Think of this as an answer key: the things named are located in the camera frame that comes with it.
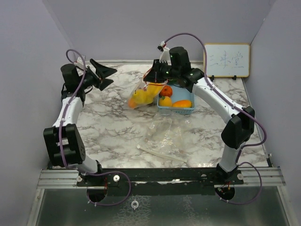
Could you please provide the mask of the red zipper clear bag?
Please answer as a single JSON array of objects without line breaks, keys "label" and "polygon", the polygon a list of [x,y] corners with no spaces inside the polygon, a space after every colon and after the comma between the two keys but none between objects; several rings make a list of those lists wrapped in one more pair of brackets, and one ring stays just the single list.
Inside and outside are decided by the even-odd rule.
[{"label": "red zipper clear bag", "polygon": [[140,106],[145,106],[153,103],[154,98],[160,93],[167,82],[152,83],[144,81],[144,77],[148,75],[151,68],[143,75],[143,77],[136,84],[135,88],[131,92],[127,105],[130,109],[135,109]]}]

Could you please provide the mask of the yellow pear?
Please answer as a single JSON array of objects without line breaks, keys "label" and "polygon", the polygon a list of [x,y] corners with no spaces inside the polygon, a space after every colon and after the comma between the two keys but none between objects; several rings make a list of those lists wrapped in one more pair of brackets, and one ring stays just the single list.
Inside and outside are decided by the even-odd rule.
[{"label": "yellow pear", "polygon": [[135,90],[132,94],[132,99],[137,105],[148,105],[153,102],[153,96],[143,89]]}]

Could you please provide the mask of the blue perforated plastic basket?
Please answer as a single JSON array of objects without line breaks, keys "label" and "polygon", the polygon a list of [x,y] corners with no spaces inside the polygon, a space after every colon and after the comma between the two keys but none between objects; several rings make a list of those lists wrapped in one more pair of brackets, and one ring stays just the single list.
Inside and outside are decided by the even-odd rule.
[{"label": "blue perforated plastic basket", "polygon": [[179,85],[167,85],[163,90],[163,94],[171,94],[167,97],[166,103],[171,105],[163,105],[162,97],[159,95],[157,99],[157,107],[160,112],[174,112],[183,115],[190,115],[195,109],[195,96],[187,89],[181,88]]}]

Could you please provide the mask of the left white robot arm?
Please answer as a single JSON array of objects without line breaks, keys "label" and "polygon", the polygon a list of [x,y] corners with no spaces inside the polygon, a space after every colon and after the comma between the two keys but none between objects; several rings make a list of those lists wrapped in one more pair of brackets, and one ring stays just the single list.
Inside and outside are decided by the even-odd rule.
[{"label": "left white robot arm", "polygon": [[87,157],[77,121],[86,100],[85,90],[89,87],[104,90],[113,83],[108,77],[117,70],[101,65],[93,59],[90,63],[92,67],[87,66],[82,76],[78,74],[74,64],[61,67],[64,79],[61,91],[62,108],[53,126],[44,129],[43,137],[53,166],[88,173],[88,181],[98,186],[104,179],[102,167],[99,161]]}]

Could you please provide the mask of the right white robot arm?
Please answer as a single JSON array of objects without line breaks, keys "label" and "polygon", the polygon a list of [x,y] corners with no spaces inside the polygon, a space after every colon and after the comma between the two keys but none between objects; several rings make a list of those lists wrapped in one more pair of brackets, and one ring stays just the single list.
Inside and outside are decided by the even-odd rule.
[{"label": "right white robot arm", "polygon": [[224,142],[222,158],[218,163],[216,179],[227,184],[238,165],[240,149],[254,132],[254,109],[243,107],[222,93],[207,77],[205,71],[192,68],[188,52],[183,47],[159,47],[160,58],[153,61],[144,82],[163,83],[176,80],[190,93],[203,99],[223,119],[226,126],[221,137]]}]

